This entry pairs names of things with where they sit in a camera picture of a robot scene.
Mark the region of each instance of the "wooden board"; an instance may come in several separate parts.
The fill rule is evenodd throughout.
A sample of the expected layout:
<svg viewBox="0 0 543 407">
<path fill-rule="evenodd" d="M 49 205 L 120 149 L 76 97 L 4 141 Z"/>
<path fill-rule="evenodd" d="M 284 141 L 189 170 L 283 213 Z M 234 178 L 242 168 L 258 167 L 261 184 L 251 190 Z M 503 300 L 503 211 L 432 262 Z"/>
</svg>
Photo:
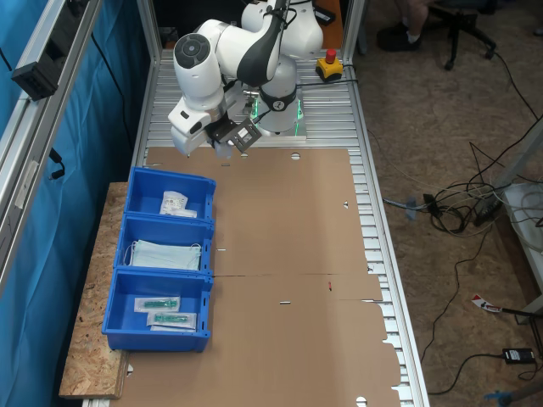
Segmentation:
<svg viewBox="0 0 543 407">
<path fill-rule="evenodd" d="M 109 186 L 64 366 L 60 397 L 120 397 L 126 376 L 127 352 L 109 348 L 107 337 L 102 335 L 102 321 L 108 301 L 126 189 L 127 183 L 124 182 Z"/>
<path fill-rule="evenodd" d="M 320 25 L 323 34 L 322 47 L 325 49 L 341 48 L 343 42 L 343 22 L 341 20 L 339 0 L 316 0 L 316 5 L 336 14 L 336 20 L 333 23 Z"/>
</svg>

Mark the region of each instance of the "black shoe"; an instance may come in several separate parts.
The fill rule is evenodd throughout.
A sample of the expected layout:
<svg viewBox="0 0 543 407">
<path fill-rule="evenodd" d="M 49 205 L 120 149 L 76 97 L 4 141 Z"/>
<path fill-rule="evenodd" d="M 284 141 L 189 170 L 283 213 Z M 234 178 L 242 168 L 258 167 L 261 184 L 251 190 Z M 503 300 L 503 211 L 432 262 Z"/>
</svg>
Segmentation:
<svg viewBox="0 0 543 407">
<path fill-rule="evenodd" d="M 407 38 L 407 32 L 395 36 L 378 36 L 377 45 L 379 48 L 383 49 L 384 51 L 389 51 L 390 53 L 417 51 L 421 46 L 421 37 L 419 37 L 415 42 L 411 43 Z"/>
<path fill-rule="evenodd" d="M 400 21 L 394 27 L 388 27 L 388 28 L 383 28 L 382 30 L 379 30 L 377 33 L 377 37 L 379 38 L 380 36 L 391 36 L 391 35 L 396 36 L 399 34 L 404 34 L 406 32 L 407 32 L 407 27 L 404 25 L 404 23 Z"/>
</svg>

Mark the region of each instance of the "office chair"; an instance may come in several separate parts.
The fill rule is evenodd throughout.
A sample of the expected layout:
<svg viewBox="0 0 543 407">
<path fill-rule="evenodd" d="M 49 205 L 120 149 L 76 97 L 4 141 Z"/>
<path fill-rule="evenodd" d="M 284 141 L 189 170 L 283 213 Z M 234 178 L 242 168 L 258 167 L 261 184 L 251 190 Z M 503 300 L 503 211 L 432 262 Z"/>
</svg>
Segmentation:
<svg viewBox="0 0 543 407">
<path fill-rule="evenodd" d="M 495 42 L 475 26 L 477 14 L 464 14 L 464 9 L 475 9 L 481 14 L 493 14 L 496 9 L 497 0 L 440 0 L 436 5 L 440 8 L 430 7 L 430 13 L 441 19 L 438 24 L 429 25 L 426 29 L 435 29 L 443 26 L 449 27 L 449 38 L 452 40 L 451 59 L 445 64 L 446 70 L 452 70 L 456 52 L 458 51 L 458 37 L 460 31 L 474 36 L 486 45 L 488 51 L 485 54 L 487 59 L 492 59 L 495 51 Z M 449 13 L 442 8 L 457 8 L 456 13 Z"/>
</svg>

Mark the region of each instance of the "brown carpet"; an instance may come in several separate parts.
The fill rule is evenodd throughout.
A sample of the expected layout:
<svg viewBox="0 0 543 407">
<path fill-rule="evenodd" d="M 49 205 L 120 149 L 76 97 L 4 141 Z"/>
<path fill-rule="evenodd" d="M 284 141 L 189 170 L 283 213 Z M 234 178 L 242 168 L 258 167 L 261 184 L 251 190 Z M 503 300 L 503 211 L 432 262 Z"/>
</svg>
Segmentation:
<svg viewBox="0 0 543 407">
<path fill-rule="evenodd" d="M 469 141 L 496 157 L 524 134 L 534 118 L 512 88 L 500 60 L 485 59 L 484 46 L 468 35 L 461 35 L 451 72 L 443 69 L 450 52 L 446 30 L 423 36 L 416 53 L 379 50 L 377 31 L 398 20 L 393 0 L 372 1 L 366 22 L 368 54 L 355 57 L 367 127 L 389 160 L 410 176 L 440 187 L 467 181 L 477 173 Z M 543 38 L 532 35 L 543 26 L 543 2 L 504 3 L 495 15 L 480 15 L 478 26 L 498 44 L 498 52 L 535 112 L 543 113 Z M 524 176 L 543 176 L 541 150 Z M 517 151 L 512 150 L 502 162 L 514 159 Z M 437 192 L 397 172 L 374 139 L 372 154 L 384 197 L 399 202 L 415 197 L 421 204 L 424 192 Z M 483 165 L 490 163 L 479 157 Z M 495 165 L 485 180 L 491 182 L 499 173 Z M 453 237 L 436 231 L 428 215 L 418 213 L 415 220 L 408 220 L 403 209 L 387 206 L 385 210 L 422 355 L 432 337 L 433 320 L 456 289 L 454 264 L 476 254 L 483 234 Z M 465 234 L 479 230 L 470 226 Z M 478 293 L 492 304 L 522 309 L 539 294 L 506 216 L 493 225 L 479 257 L 459 266 L 459 275 L 460 292 L 438 322 L 434 344 L 423 363 L 430 392 L 448 388 L 470 354 L 535 348 L 528 326 L 517 326 L 512 316 L 490 314 L 470 302 Z M 470 360 L 455 389 L 430 397 L 430 403 L 433 407 L 495 405 L 484 402 L 483 395 L 524 386 L 526 382 L 518 380 L 517 374 L 532 368 L 487 358 Z M 543 370 L 538 377 L 543 377 Z M 514 405 L 541 406 L 543 393 Z"/>
</svg>

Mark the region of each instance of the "surgical mask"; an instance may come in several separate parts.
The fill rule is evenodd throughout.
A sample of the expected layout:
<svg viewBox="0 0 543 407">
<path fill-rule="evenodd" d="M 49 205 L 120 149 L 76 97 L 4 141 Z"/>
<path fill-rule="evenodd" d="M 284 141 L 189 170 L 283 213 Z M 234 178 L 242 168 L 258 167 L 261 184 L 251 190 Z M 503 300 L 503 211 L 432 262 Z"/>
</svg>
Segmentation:
<svg viewBox="0 0 543 407">
<path fill-rule="evenodd" d="M 202 253 L 197 243 L 190 247 L 166 246 L 138 240 L 126 249 L 125 264 L 128 250 L 132 251 L 129 265 L 183 270 L 198 270 Z"/>
</svg>

